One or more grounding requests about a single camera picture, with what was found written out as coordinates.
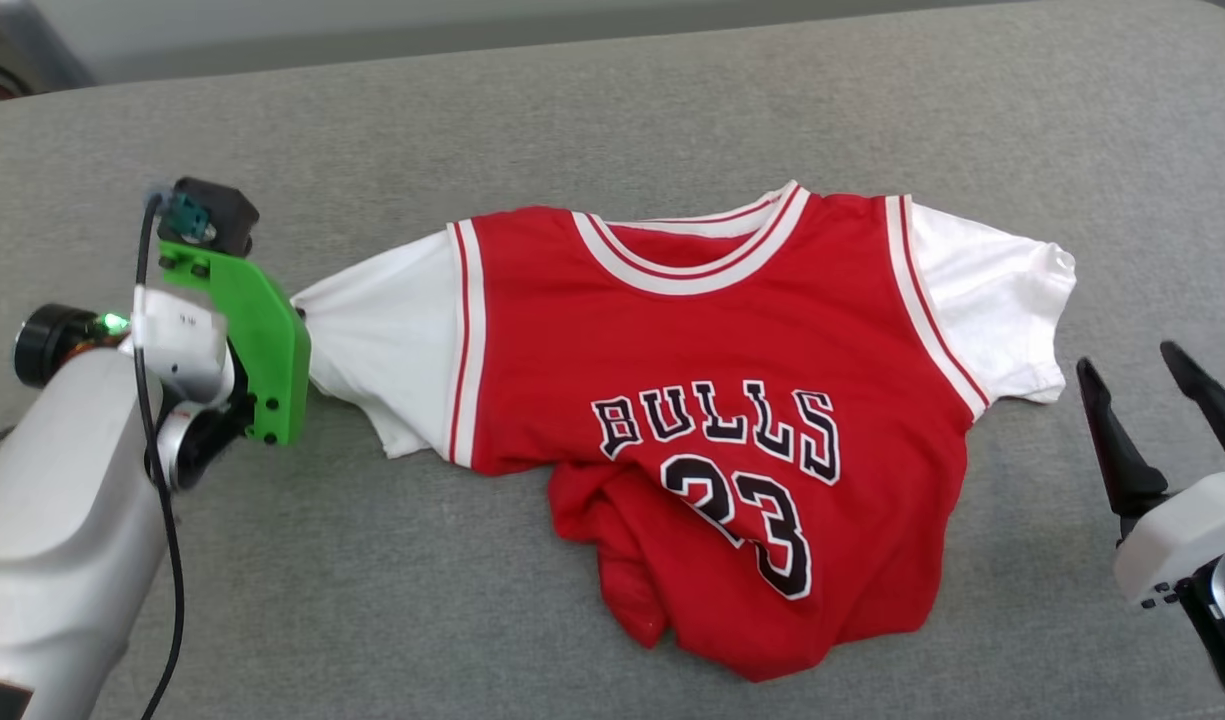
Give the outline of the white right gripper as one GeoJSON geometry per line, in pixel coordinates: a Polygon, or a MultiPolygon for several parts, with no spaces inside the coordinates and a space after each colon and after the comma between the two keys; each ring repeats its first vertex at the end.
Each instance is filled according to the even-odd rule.
{"type": "MultiPolygon", "coordinates": [[[[1171,378],[1192,400],[1225,454],[1225,387],[1212,378],[1183,347],[1161,343],[1171,378]]],[[[1225,553],[1225,471],[1197,480],[1170,498],[1163,473],[1148,464],[1112,410],[1112,393],[1091,359],[1076,364],[1080,398],[1098,468],[1120,541],[1112,574],[1125,601],[1156,596],[1156,585],[1174,585],[1225,553]]]]}

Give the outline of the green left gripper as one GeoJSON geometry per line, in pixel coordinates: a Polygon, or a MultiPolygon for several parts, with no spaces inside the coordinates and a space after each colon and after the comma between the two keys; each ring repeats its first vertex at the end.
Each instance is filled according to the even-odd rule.
{"type": "Polygon", "coordinates": [[[167,282],[205,291],[225,322],[222,389],[211,407],[236,413],[238,433],[266,444],[301,437],[311,340],[292,301],[260,266],[192,242],[159,242],[167,282]]]}

